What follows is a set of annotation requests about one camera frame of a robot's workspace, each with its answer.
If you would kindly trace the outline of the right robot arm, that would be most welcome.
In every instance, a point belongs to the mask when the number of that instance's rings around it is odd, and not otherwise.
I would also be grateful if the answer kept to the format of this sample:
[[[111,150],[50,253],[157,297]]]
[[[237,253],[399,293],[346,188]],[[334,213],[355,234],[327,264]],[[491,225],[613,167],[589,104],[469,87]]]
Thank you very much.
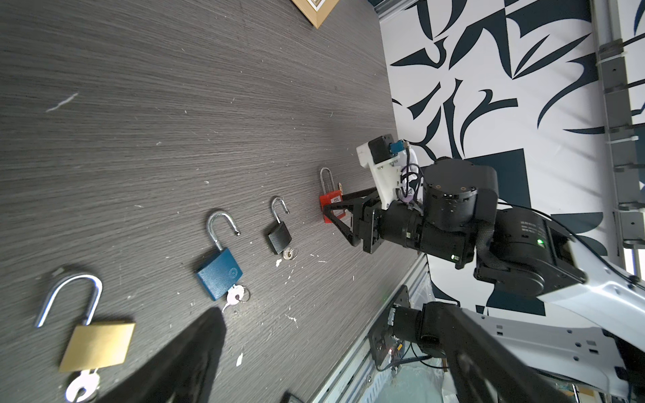
[[[383,332],[448,364],[461,402],[562,402],[547,376],[630,401],[644,399],[644,288],[566,226],[502,203],[489,166],[443,157],[423,168],[423,206],[385,207],[375,188],[324,207],[352,245],[372,252],[389,241],[447,260],[474,263],[477,280],[536,297],[591,326],[546,327],[495,319],[458,305],[392,304]]]

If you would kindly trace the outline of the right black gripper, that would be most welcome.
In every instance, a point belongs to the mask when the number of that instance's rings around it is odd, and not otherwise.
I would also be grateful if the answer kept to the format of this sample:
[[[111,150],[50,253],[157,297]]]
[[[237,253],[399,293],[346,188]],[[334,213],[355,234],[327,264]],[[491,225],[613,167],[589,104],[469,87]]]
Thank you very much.
[[[341,210],[353,216],[351,225],[335,214]],[[344,194],[341,201],[324,206],[322,212],[352,246],[361,244],[362,250],[368,254],[375,253],[384,242],[380,235],[383,209],[375,187]]]

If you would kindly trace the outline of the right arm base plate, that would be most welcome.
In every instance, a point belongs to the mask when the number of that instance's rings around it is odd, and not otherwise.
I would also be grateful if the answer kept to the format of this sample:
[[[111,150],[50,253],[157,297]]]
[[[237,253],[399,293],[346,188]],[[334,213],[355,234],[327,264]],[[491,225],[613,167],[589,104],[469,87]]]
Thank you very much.
[[[395,292],[367,335],[371,357],[378,370],[383,370],[393,360],[401,359],[404,352],[405,343],[398,339],[393,332],[397,307],[411,307],[406,285],[401,285]]]

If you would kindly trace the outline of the red padlock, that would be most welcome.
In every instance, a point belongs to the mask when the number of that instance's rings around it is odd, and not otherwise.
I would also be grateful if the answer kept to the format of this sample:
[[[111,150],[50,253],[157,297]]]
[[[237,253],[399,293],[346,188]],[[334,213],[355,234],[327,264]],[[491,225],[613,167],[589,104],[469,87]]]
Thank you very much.
[[[319,197],[321,211],[329,204],[343,201],[342,186],[334,181],[332,171],[328,167],[320,169],[319,179],[322,186],[322,195]]]

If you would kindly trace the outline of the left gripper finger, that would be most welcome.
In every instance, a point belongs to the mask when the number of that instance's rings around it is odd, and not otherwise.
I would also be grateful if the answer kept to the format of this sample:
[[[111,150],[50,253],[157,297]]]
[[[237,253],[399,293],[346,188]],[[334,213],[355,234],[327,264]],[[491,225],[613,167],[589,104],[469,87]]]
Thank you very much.
[[[208,402],[227,327],[212,307],[100,402]]]

